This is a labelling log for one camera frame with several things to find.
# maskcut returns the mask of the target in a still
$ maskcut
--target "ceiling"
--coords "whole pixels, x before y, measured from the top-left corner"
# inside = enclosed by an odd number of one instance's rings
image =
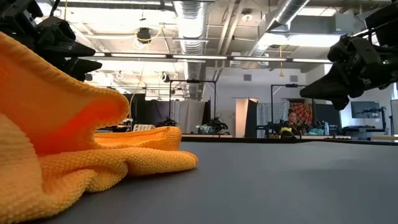
[[[205,54],[216,53],[226,10],[230,0],[216,0],[208,5]],[[44,14],[49,15],[51,2],[39,0]],[[100,0],[99,5],[95,0],[61,0],[60,7],[55,15],[66,19],[76,34],[77,41],[88,45],[97,52],[135,52],[135,53],[163,53],[180,54],[180,43],[174,38],[178,37],[178,18],[172,11],[159,11],[137,9],[136,6],[112,4],[110,2],[123,2],[113,0]],[[252,19],[244,21],[242,15],[238,16],[236,29],[233,31],[233,39],[228,48],[227,55],[232,53],[244,55],[251,50],[259,38],[258,26],[264,14],[273,11],[278,0],[242,0],[243,9],[250,9]],[[332,17],[337,11],[349,14],[357,9],[367,11],[388,4],[389,1],[349,1],[349,0],[316,0],[310,3],[300,12],[300,16]],[[148,27],[150,34],[155,37],[149,45],[141,48],[136,44],[136,32],[140,27]],[[328,47],[299,47],[283,45],[279,49],[268,48],[266,54],[273,57],[295,58],[325,58]],[[97,74],[113,76],[112,85],[136,86],[140,80],[140,86],[168,86],[159,79],[162,72],[170,74],[172,78],[184,79],[183,63],[181,62],[130,62],[130,61],[101,61],[103,68]],[[272,67],[279,67],[279,63],[270,63]],[[301,68],[304,64],[285,65],[286,68]],[[107,82],[93,82],[94,85],[104,85]]]

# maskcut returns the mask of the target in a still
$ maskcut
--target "microfiber cloth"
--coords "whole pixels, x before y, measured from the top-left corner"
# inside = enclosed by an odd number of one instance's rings
[[[84,84],[0,32],[0,223],[51,217],[125,176],[193,169],[165,127],[94,134],[129,111],[116,91]]]

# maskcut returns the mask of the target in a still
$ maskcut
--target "yellow cloth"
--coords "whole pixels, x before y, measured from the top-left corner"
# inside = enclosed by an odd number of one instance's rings
[[[94,134],[127,100],[78,82],[0,32],[0,223],[51,217],[125,176],[193,169],[178,128]]]

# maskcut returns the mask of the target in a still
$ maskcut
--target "person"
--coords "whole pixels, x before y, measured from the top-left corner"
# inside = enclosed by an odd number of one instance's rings
[[[292,128],[292,133],[296,136],[303,134],[301,127],[297,125],[297,114],[293,110],[289,110],[288,120],[285,121],[284,126]]]

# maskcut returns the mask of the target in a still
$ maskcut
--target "gray table surface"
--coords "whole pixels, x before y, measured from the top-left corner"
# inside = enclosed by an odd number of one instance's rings
[[[183,142],[191,171],[126,179],[35,223],[398,223],[398,147]]]

